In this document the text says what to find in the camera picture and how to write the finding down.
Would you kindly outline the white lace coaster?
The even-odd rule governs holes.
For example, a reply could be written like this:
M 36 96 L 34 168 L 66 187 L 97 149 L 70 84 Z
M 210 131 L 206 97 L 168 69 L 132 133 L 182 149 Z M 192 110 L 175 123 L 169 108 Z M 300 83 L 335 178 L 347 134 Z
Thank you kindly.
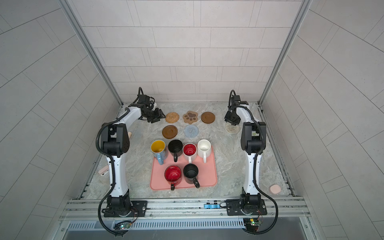
M 232 125 L 231 123 L 226 123 L 225 124 L 225 130 L 227 133 L 234 135 L 240 131 L 240 126 L 239 125 Z

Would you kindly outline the brown wooden coaster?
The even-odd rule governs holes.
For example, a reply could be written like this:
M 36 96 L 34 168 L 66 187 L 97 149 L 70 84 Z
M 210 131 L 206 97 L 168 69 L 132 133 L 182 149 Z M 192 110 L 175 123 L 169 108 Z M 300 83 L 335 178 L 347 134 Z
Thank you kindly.
M 201 115 L 201 120 L 205 124 L 211 124 L 215 121 L 216 116 L 212 112 L 204 112 Z
M 178 129 L 174 125 L 168 125 L 163 128 L 162 135 L 166 139 L 173 139 L 178 134 Z

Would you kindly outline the woven rattan coaster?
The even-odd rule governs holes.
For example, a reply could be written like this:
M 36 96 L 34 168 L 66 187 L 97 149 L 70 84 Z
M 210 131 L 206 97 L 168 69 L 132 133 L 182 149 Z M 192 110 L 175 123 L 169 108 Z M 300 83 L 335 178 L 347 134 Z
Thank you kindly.
M 176 123 L 179 120 L 179 118 L 180 118 L 180 116 L 179 116 L 178 113 L 171 112 L 171 113 L 168 113 L 166 115 L 165 120 L 166 120 L 167 123 L 173 124 L 173 123 Z

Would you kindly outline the blue mug yellow inside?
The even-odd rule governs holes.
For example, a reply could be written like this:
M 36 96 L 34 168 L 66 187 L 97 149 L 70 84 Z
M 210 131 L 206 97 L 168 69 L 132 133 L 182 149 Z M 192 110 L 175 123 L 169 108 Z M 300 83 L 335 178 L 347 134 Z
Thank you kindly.
M 168 157 L 167 146 L 163 140 L 156 140 L 151 144 L 151 151 L 159 165 L 163 165 Z

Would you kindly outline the cork paw print coaster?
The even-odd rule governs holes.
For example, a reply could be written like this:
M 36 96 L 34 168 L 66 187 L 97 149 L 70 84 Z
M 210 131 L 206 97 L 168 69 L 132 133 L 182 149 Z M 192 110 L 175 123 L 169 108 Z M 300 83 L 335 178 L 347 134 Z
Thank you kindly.
M 186 114 L 183 115 L 183 120 L 185 123 L 193 124 L 199 120 L 199 114 L 194 111 L 187 111 Z

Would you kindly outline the grey felt round coaster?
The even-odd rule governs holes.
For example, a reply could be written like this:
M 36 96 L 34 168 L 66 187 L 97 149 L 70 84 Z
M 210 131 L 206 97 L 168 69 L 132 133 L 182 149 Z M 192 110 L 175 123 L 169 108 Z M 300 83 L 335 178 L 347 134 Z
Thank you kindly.
M 199 129 L 195 125 L 186 126 L 184 129 L 187 138 L 195 138 L 199 134 Z

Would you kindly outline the black mug back row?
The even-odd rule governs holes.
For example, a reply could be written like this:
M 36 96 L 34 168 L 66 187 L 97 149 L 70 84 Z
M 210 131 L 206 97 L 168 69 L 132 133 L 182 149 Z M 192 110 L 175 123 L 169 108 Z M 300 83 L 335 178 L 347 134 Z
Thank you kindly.
M 183 154 L 183 143 L 180 140 L 172 140 L 169 142 L 168 150 L 174 158 L 174 162 Z

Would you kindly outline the white mug red inside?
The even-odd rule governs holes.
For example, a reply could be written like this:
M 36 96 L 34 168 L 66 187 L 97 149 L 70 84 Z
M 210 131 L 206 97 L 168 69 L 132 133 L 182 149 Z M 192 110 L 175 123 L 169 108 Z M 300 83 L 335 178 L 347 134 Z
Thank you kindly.
M 183 156 L 191 164 L 197 157 L 197 146 L 192 143 L 187 143 L 183 146 Z

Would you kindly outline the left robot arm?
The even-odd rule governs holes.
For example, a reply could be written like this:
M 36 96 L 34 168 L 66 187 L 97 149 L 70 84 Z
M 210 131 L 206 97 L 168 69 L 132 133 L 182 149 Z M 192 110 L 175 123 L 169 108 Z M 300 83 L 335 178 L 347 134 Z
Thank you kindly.
M 98 215 L 106 218 L 126 217 L 133 211 L 126 180 L 126 153 L 130 148 L 128 128 L 137 120 L 156 123 L 166 115 L 156 105 L 155 99 L 145 95 L 139 87 L 136 99 L 124 107 L 124 112 L 115 120 L 102 124 L 96 137 L 96 148 L 106 156 L 109 164 L 111 189 L 101 203 L 107 201 L 107 207 L 99 207 Z

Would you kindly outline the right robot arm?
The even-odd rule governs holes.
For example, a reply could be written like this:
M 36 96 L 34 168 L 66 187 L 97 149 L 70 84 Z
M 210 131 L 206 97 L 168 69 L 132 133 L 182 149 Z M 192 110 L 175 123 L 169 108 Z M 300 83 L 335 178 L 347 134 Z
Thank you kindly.
M 235 90 L 230 91 L 228 101 L 228 111 L 224 118 L 226 123 L 242 126 L 241 148 L 247 153 L 247 172 L 245 183 L 240 196 L 240 208 L 245 214 L 259 213 L 266 215 L 263 209 L 262 196 L 268 198 L 274 204 L 276 216 L 279 214 L 279 208 L 276 201 L 268 194 L 264 193 L 259 187 L 260 163 L 263 151 L 266 148 L 266 123 L 255 119 L 249 104 L 242 101 Z

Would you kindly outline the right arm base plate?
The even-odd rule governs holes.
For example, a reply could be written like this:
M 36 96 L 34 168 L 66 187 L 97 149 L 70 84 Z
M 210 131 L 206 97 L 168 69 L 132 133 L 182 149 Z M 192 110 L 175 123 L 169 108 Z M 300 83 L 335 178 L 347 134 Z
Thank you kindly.
M 240 200 L 225 200 L 228 216 L 265 216 L 268 214 L 267 209 L 263 208 L 264 200 L 252 203 L 246 202 L 242 204 Z

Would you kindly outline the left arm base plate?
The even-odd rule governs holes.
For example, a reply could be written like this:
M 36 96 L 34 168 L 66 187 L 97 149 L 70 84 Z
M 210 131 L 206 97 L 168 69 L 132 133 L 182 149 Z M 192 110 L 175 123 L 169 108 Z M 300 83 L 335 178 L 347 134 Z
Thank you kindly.
M 144 217 L 147 209 L 147 201 L 133 201 L 128 203 L 109 203 L 102 209 L 102 214 L 106 218 L 133 218 Z

